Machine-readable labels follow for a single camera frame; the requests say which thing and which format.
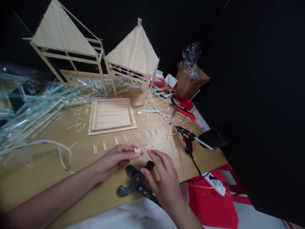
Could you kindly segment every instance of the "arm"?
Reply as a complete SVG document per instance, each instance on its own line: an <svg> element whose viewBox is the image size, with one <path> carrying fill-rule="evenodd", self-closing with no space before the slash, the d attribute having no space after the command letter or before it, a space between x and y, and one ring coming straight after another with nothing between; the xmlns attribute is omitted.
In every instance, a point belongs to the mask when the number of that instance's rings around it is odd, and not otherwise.
<svg viewBox="0 0 305 229"><path fill-rule="evenodd" d="M5 228L45 228L95 185L139 158L134 145L117 145L93 164L20 204L3 217Z"/></svg>
<svg viewBox="0 0 305 229"><path fill-rule="evenodd" d="M200 221L182 197L178 175L172 159L158 150L148 150L147 153L156 166L160 181L157 182L150 171L145 168L141 168L141 172L148 180L163 209L172 218L178 229L202 229Z"/></svg>

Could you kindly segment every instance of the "pliers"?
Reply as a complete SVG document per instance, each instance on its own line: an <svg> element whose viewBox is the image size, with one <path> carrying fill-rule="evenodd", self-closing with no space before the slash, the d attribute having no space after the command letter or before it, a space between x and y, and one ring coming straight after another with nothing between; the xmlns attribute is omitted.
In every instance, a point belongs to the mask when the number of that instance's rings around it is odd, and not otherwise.
<svg viewBox="0 0 305 229"><path fill-rule="evenodd" d="M148 169L148 170L152 170L152 168L154 166L155 166L155 164L152 161L148 161L147 166L145 168ZM150 194L149 191L142 184L142 181L145 178L144 174L141 173L140 171L137 171L132 165L127 166L127 171L129 173L129 175L132 177L132 184L128 188L124 188L121 185L119 187L120 196L127 196L128 194L137 190L144 197L150 199L151 201L155 202L157 205L159 205L161 207L157 198L153 194Z"/></svg>

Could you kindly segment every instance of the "black backdrop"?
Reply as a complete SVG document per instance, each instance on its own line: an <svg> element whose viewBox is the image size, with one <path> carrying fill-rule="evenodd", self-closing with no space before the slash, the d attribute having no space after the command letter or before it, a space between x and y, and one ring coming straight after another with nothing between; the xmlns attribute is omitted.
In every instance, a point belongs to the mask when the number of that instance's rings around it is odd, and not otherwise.
<svg viewBox="0 0 305 229"><path fill-rule="evenodd" d="M303 2L230 0L221 17L221 0L61 3L104 39L106 53L142 18L165 75L176 74L184 45L207 40L199 66L211 81L196 98L199 111L210 127L224 123L241 134L238 147L223 151L254 207L305 225ZM2 14L0 59L47 69L21 40L30 34L10 8L34 33L49 1L10 4ZM56 64L72 69L68 61ZM88 66L77 67L96 70Z"/></svg>
<svg viewBox="0 0 305 229"><path fill-rule="evenodd" d="M254 207L305 226L304 1L230 0L201 55L210 127L240 133L225 156Z"/></svg>
<svg viewBox="0 0 305 229"><path fill-rule="evenodd" d="M114 49L137 25L141 18L144 30L161 60L159 69L175 75L176 63L181 60L184 45L193 40L205 41L210 35L214 21L219 18L225 0L207 1L60 1L97 37L103 39L105 53ZM12 8L28 27L35 33L50 0L13 0L7 4L2 31L0 59L17 64L47 69L28 41L21 37L31 37ZM85 37L93 38L77 22L75 23ZM69 61L53 59L58 68L72 70ZM80 71L97 72L94 65L75 63Z"/></svg>

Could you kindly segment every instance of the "fingernail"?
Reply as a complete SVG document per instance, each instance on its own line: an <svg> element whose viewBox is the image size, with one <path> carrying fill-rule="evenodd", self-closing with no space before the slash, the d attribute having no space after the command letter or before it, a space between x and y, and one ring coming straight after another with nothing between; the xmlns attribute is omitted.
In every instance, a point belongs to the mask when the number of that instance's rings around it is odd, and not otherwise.
<svg viewBox="0 0 305 229"><path fill-rule="evenodd" d="M136 153L136 152L134 153L134 157L135 157L135 158L138 158L138 157L140 157L140 156L141 156L141 153Z"/></svg>

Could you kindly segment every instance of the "popsicle stick roof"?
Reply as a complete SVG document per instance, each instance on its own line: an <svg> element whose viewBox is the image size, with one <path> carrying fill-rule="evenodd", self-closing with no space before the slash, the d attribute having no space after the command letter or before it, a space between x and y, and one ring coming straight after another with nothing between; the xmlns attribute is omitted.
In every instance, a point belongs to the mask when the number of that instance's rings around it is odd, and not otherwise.
<svg viewBox="0 0 305 229"><path fill-rule="evenodd" d="M138 18L136 26L114 50L106 56L109 63L126 67L143 75L152 75L159 63L151 43Z"/></svg>
<svg viewBox="0 0 305 229"><path fill-rule="evenodd" d="M59 1L51 1L35 35L32 37L32 42L37 46L50 49L73 51L88 55L98 54L63 7Z"/></svg>

